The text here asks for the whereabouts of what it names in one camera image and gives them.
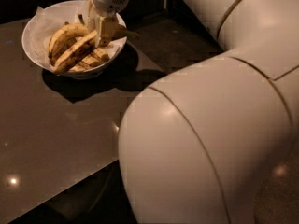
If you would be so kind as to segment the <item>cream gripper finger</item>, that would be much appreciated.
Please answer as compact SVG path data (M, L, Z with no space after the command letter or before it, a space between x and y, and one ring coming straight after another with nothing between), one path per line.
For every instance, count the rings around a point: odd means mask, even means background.
M95 29L95 10L93 0L88 0L88 16L87 16L87 28L91 32Z
M116 33L119 21L116 16L95 16L96 47L106 47Z

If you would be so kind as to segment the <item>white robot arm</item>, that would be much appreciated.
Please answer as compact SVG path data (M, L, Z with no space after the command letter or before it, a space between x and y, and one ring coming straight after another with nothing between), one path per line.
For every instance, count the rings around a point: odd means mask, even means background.
M220 55L150 84L119 130L138 224L254 224L254 196L298 141L299 0L183 0Z

